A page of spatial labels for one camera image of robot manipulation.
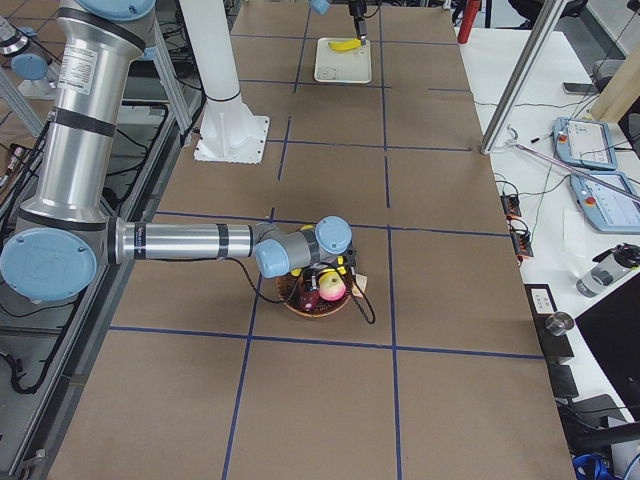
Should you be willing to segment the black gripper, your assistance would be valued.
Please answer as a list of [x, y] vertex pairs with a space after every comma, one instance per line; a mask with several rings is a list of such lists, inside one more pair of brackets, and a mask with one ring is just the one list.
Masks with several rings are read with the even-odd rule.
[[366, 28], [366, 13], [368, 9], [366, 0], [348, 0], [349, 14], [354, 18], [354, 27], [356, 31], [356, 38], [361, 43], [366, 42], [367, 28]]
[[299, 290], [301, 292], [317, 292], [320, 289], [319, 279], [322, 269], [306, 267], [302, 270]]

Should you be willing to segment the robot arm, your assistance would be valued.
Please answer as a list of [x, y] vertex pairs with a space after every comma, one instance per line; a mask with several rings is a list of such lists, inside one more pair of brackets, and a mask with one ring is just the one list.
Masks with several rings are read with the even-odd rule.
[[256, 225], [131, 223], [100, 201], [130, 65], [151, 44], [151, 1], [64, 1], [62, 68], [35, 194], [18, 210], [1, 252], [1, 275], [37, 301], [73, 297], [102, 264], [127, 260], [253, 258], [266, 278], [328, 263], [352, 240], [336, 216], [286, 233]]
[[[309, 4], [310, 7], [320, 15], [326, 14], [331, 6], [331, 2], [329, 0], [310, 0]], [[349, 15], [353, 20], [356, 38], [361, 44], [365, 44], [367, 39], [367, 2], [363, 0], [348, 0], [347, 7]]]

